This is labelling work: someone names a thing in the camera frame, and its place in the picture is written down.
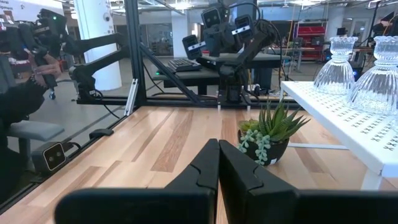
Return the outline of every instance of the white shelf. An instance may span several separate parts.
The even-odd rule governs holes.
[[[352,110],[345,96],[316,92],[313,82],[282,82],[281,89],[329,130],[373,172],[398,177],[394,118]]]

